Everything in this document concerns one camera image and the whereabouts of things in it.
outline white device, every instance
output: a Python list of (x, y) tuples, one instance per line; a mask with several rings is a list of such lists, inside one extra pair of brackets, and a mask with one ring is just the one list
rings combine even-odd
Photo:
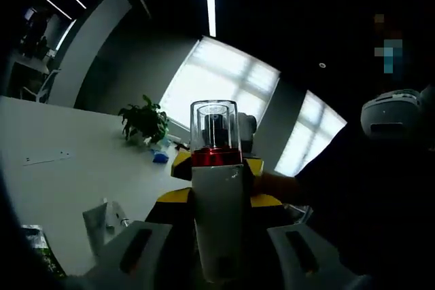
[(242, 275), (243, 163), (237, 104), (191, 105), (192, 189), (204, 277), (225, 283)]
[(421, 95), (414, 90), (396, 90), (368, 101), (361, 112), (361, 125), (370, 139), (416, 141), (422, 136)]
[(239, 112), (239, 134), (243, 153), (251, 153), (254, 134), (257, 131), (257, 119), (253, 115)]

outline green leaves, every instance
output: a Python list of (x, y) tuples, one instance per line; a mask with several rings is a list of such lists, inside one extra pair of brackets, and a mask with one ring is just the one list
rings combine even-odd
[(148, 107), (151, 107), (152, 101), (150, 100), (149, 97), (147, 97), (146, 95), (142, 94), (142, 99), (147, 103)]
[(143, 95), (142, 98), (147, 105), (128, 105), (129, 108), (122, 108), (118, 115), (122, 116), (122, 123), (126, 121), (123, 129), (126, 139), (140, 132), (143, 137), (151, 137), (152, 143), (157, 143), (168, 132), (168, 118), (160, 105), (152, 103), (150, 98)]

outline glass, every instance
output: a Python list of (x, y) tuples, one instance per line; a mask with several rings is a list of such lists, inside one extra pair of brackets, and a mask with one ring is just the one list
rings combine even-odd
[(346, 125), (346, 121), (331, 108), (326, 107), (321, 119), (320, 130), (333, 138)]
[(296, 122), (275, 171), (289, 177), (296, 175), (300, 171), (302, 161), (309, 150), (312, 136), (313, 131), (310, 128)]
[(234, 77), (240, 77), (249, 56), (224, 43), (213, 39), (204, 38), (193, 53), (195, 60), (207, 64), (219, 71), (225, 71)]
[(270, 94), (277, 85), (279, 72), (263, 64), (257, 63), (252, 67), (247, 82), (264, 94)]
[(204, 98), (232, 98), (236, 89), (233, 81), (200, 66), (186, 64), (174, 77), (160, 105), (168, 117), (188, 128), (192, 102)]
[(190, 106), (190, 151), (193, 166), (241, 163), (237, 104), (196, 101)]
[(314, 160), (331, 142), (332, 137), (326, 137), (322, 134), (317, 133), (314, 136), (313, 142), (310, 146), (310, 150), (305, 156), (304, 162), (302, 163), (301, 170), (312, 160)]
[(299, 115), (313, 125), (317, 125), (320, 119), (321, 107), (322, 101), (308, 91)]
[(266, 101), (247, 91), (241, 90), (236, 102), (239, 112), (253, 115), (257, 119), (257, 124), (260, 124), (264, 108), (266, 107)]

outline white table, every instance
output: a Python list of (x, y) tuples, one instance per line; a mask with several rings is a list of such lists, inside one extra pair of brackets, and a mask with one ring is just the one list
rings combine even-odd
[[(67, 274), (94, 263), (84, 211), (107, 198), (143, 221), (160, 195), (190, 185), (170, 177), (173, 148), (167, 164), (155, 164), (150, 152), (127, 146), (120, 117), (14, 98), (1, 98), (0, 114), (2, 168), (16, 214), (21, 224), (42, 225)], [(73, 157), (23, 165), (60, 150)]]

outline plant pot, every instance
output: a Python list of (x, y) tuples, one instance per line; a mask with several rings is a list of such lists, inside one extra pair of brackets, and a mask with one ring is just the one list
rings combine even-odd
[(130, 136), (128, 138), (128, 142), (131, 145), (136, 145), (136, 146), (142, 146), (144, 141), (145, 141), (145, 139), (143, 138), (143, 136), (140, 132), (138, 132), (138, 133), (136, 133), (133, 136)]

